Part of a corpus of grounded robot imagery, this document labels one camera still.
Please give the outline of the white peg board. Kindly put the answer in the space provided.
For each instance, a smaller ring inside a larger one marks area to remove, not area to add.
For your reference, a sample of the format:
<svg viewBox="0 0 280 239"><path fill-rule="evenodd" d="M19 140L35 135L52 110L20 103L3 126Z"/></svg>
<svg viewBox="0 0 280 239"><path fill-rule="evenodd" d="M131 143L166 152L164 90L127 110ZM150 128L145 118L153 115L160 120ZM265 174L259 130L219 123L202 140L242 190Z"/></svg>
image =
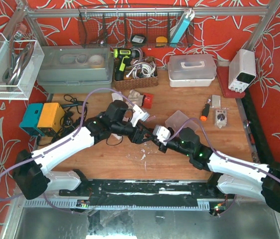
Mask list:
<svg viewBox="0 0 280 239"><path fill-rule="evenodd" d="M114 136L116 139L121 140L123 138L123 136L121 135L117 135L115 133L112 133L112 136Z"/></svg>

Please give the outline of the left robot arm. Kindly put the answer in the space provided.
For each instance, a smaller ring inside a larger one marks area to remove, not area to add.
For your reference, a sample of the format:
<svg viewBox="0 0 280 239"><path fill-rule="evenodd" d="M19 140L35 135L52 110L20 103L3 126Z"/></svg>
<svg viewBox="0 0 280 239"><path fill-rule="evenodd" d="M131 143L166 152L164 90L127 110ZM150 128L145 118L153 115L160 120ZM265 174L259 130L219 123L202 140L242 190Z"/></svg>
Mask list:
<svg viewBox="0 0 280 239"><path fill-rule="evenodd" d="M142 123L149 114L134 105L131 119L124 121L127 111L125 102L115 100L106 111L87 119L82 126L55 143L32 153L27 150L19 152L12 177L25 198L32 200L46 191L76 190L85 180L80 170L56 172L53 168L77 152L108 139L111 134L126 136L135 144L144 143L149 131Z"/></svg>

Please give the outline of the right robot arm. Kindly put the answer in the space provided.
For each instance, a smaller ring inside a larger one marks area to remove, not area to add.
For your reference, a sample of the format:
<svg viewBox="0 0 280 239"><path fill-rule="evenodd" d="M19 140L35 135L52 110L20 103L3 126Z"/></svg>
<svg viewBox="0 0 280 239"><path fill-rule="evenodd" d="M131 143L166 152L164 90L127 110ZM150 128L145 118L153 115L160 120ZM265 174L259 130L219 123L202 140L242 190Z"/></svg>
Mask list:
<svg viewBox="0 0 280 239"><path fill-rule="evenodd" d="M160 151L171 149L189 157L199 170L212 172L209 183L223 194L237 194L265 202L280 213L280 163L258 164L244 161L200 143L189 127L175 134L164 126L156 126L154 136Z"/></svg>

